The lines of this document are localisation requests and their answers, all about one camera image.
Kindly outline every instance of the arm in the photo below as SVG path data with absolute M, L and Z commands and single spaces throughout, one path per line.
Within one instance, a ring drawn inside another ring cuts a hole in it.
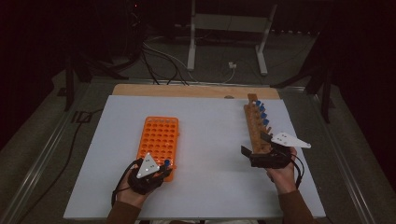
M 297 155 L 294 147 L 290 148 L 293 155 Z M 266 169 L 268 177 L 276 186 L 280 208 L 283 211 L 284 224 L 317 223 L 305 201 L 297 190 L 294 182 L 294 165 L 289 163 L 283 169 Z
M 120 184 L 120 191 L 117 193 L 117 200 L 108 214 L 106 224 L 133 224 L 139 216 L 144 201 L 149 196 L 141 195 L 130 189 L 127 178 L 131 170 L 127 173 Z

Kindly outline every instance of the test tube rack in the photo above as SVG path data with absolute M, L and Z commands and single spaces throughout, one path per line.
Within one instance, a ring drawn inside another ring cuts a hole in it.
M 268 154 L 271 152 L 271 144 L 262 139 L 262 133 L 271 131 L 268 127 L 269 120 L 265 113 L 264 103 L 258 100 L 257 94 L 249 93 L 247 95 L 248 104 L 244 105 L 250 142 L 253 148 L 253 154 Z

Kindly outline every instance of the sleeve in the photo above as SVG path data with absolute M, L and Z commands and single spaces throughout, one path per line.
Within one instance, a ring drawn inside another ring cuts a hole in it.
M 284 224 L 317 223 L 299 190 L 280 194 L 278 197 Z
M 115 202 L 108 214 L 106 224 L 134 224 L 140 210 L 128 203 Z

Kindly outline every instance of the orange test tube rack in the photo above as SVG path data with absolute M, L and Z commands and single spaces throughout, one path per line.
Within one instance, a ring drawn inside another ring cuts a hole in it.
M 172 181 L 177 168 L 176 152 L 178 136 L 177 118 L 146 117 L 136 159 L 144 159 L 147 153 L 149 153 L 160 166 L 168 160 L 168 168 L 173 169 L 173 171 L 164 181 Z

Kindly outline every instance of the wooden edge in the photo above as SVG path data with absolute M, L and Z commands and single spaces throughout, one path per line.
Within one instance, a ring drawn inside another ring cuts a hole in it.
M 248 93 L 256 93 L 260 99 L 280 99 L 276 89 L 258 87 L 229 86 L 177 86 L 118 84 L 113 95 L 133 96 L 169 96 L 169 97 L 204 97 L 247 99 Z

